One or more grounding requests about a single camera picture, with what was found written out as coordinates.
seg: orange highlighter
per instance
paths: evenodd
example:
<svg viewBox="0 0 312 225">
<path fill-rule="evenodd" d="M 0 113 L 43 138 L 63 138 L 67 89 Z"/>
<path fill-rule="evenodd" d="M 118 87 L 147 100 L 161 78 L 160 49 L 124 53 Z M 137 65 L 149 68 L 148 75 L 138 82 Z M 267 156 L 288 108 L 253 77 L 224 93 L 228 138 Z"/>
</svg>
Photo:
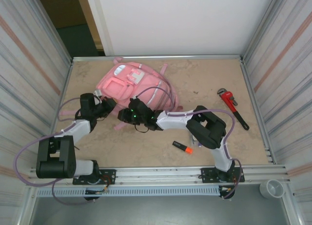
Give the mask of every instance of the orange highlighter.
<svg viewBox="0 0 312 225">
<path fill-rule="evenodd" d="M 179 142 L 174 141 L 174 142 L 172 143 L 172 145 L 175 146 L 175 147 L 177 147 L 177 148 L 179 148 L 179 149 L 181 149 L 181 150 L 183 150 L 183 151 L 186 152 L 186 153 L 189 153 L 189 154 L 192 154 L 192 153 L 193 153 L 193 149 L 191 149 L 190 147 L 185 146 L 185 145 L 183 145 L 183 144 L 181 144 L 181 143 L 179 143 Z"/>
</svg>

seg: corrugated metal wall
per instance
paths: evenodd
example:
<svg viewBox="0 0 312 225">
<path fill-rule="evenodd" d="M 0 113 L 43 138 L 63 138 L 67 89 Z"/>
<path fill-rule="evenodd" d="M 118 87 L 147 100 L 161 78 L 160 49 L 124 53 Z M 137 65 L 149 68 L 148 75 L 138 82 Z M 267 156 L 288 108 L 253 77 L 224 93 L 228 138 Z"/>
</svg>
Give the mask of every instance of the corrugated metal wall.
<svg viewBox="0 0 312 225">
<path fill-rule="evenodd" d="M 38 0 L 0 0 L 0 224 L 12 224 L 24 184 L 12 170 L 23 145 L 52 130 L 70 68 Z M 25 151 L 18 167 L 27 177 L 37 147 Z"/>
<path fill-rule="evenodd" d="M 278 163 L 312 223 L 312 0 L 283 0 L 246 64 Z"/>
</svg>

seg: metal frame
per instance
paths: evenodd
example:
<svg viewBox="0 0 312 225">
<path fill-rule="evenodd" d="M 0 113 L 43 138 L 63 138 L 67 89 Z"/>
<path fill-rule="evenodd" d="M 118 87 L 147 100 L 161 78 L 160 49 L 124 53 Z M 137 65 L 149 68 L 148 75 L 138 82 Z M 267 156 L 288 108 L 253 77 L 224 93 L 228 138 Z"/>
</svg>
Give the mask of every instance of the metal frame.
<svg viewBox="0 0 312 225">
<path fill-rule="evenodd" d="M 60 107 L 63 102 L 64 102 L 64 99 L 65 99 L 65 93 L 66 93 L 66 90 L 67 90 L 67 87 L 68 87 L 68 83 L 69 83 L 69 79 L 70 79 L 70 76 L 72 75 L 72 71 L 73 71 L 73 64 L 69 67 L 69 71 L 68 71 L 68 74 L 67 74 L 67 77 L 65 79 L 65 84 L 64 84 L 64 87 L 63 87 L 63 90 L 62 90 L 62 96 L 59 100 L 59 103 L 58 103 L 58 107 Z M 57 124 L 58 124 L 58 111 L 55 112 L 55 118 L 54 118 L 54 122 L 52 123 L 51 125 L 51 129 L 50 129 L 50 132 L 51 133 L 54 133 L 55 130 L 56 130 L 56 127 L 57 127 Z"/>
<path fill-rule="evenodd" d="M 252 85 L 251 85 L 250 79 L 249 79 L 249 75 L 248 75 L 247 70 L 246 70 L 246 65 L 245 65 L 245 63 L 243 63 L 242 60 L 240 60 L 240 68 L 242 70 L 244 80 L 245 80 L 245 84 L 247 86 L 247 90 L 249 93 L 249 97 L 250 97 L 250 100 L 251 100 L 252 105 L 253 105 L 253 111 L 254 111 L 254 114 L 255 114 L 257 122 L 258 122 L 258 126 L 260 129 L 260 134 L 261 134 L 261 137 L 262 137 L 262 140 L 264 143 L 264 147 L 270 151 L 272 162 L 275 164 L 276 158 L 275 158 L 274 152 L 271 149 L 272 143 L 271 143 L 268 131 L 266 129 L 266 126 L 264 124 L 264 119 L 261 115 L 259 105 L 258 105 L 257 100 L 255 98 L 254 90 L 252 88 Z"/>
<path fill-rule="evenodd" d="M 112 61 L 116 56 L 108 57 L 74 57 L 73 63 L 77 61 Z M 215 54 L 215 55 L 159 55 L 159 56 L 119 56 L 125 60 L 198 60 L 198 59 L 239 59 L 239 54 Z"/>
<path fill-rule="evenodd" d="M 74 58 L 73 63 L 76 61 L 112 61 L 114 57 L 92 57 L 92 58 Z M 127 60 L 179 60 L 179 59 L 239 59 L 239 55 L 189 55 L 189 56 L 126 56 Z M 263 138 L 265 144 L 265 151 L 269 151 L 270 149 L 270 140 L 268 139 L 268 135 L 263 123 L 263 119 L 261 117 L 259 108 L 256 103 L 256 99 L 254 93 L 251 89 L 251 85 L 249 82 L 249 78 L 246 72 L 245 65 L 240 60 L 240 66 L 242 69 L 242 73 L 244 75 L 244 79 L 246 82 L 246 86 L 253 104 L 253 108 L 256 114 L 256 118 L 259 124 L 260 133 Z M 66 80 L 66 85 L 64 87 L 64 91 L 68 86 L 70 73 Z M 272 158 L 268 155 L 268 160 L 274 160 L 274 155 L 272 154 Z M 198 178 L 200 175 L 200 169 L 207 166 L 189 166 L 189 167 L 123 167 L 123 168 L 115 168 L 116 172 L 116 182 L 115 185 L 111 185 L 111 190 L 126 190 L 127 192 L 138 189 L 146 189 L 152 190 L 156 188 L 162 189 L 172 189 L 172 187 L 178 189 L 193 189 L 198 190 L 202 187 L 212 187 L 216 185 L 227 185 L 227 184 L 203 184 L 202 181 Z M 268 164 L 268 165 L 244 165 L 244 176 L 246 181 L 241 184 L 260 184 L 261 182 L 269 179 L 277 179 L 281 181 L 285 188 L 289 189 L 288 184 L 290 183 L 289 177 L 287 175 L 287 171 L 284 165 L 278 164 Z M 40 180 L 36 177 L 35 169 L 31 170 L 30 180 L 37 183 L 45 183 L 51 180 L 44 179 Z M 88 188 L 99 188 L 98 185 L 88 185 Z M 58 192 L 58 196 L 62 197 L 62 194 L 66 196 L 66 192 L 69 190 L 74 191 L 84 191 L 86 187 L 82 187 L 80 185 L 72 185 L 72 179 L 64 179 L 56 184 L 56 191 Z M 35 201 L 37 197 L 44 196 L 43 191 L 51 190 L 49 187 L 46 188 L 30 188 L 28 190 L 28 194 L 26 194 L 26 206 L 23 206 L 23 211 L 21 215 L 21 223 L 19 224 L 28 224 L 30 221 L 30 215 L 35 206 Z M 125 196 L 127 193 L 119 193 L 118 196 Z M 148 196 L 150 194 L 143 193 L 142 196 Z M 70 195 L 70 197 L 81 197 L 81 194 Z M 283 196 L 284 206 L 286 208 L 289 220 L 291 224 L 300 224 L 299 216 L 294 212 L 294 208 L 296 203 L 293 201 L 293 197 L 291 195 L 290 190 L 286 190 L 285 195 Z"/>
</svg>

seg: white wall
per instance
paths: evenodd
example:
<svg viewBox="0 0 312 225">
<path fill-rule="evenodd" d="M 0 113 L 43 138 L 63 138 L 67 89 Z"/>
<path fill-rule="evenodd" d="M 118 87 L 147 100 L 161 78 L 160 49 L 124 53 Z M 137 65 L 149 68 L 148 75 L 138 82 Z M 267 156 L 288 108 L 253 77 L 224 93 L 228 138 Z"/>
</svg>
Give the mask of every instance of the white wall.
<svg viewBox="0 0 312 225">
<path fill-rule="evenodd" d="M 271 0 L 88 0 L 111 55 L 240 54 Z"/>
</svg>

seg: white cup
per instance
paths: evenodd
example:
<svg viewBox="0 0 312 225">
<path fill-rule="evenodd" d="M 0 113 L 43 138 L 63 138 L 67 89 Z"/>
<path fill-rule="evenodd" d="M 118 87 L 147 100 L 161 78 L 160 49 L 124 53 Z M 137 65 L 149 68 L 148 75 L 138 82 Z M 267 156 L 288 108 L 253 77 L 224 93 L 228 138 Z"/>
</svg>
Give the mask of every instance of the white cup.
<svg viewBox="0 0 312 225">
<path fill-rule="evenodd" d="M 267 180 L 260 184 L 260 193 L 267 199 L 281 198 L 284 194 L 284 187 L 280 181 Z"/>
</svg>

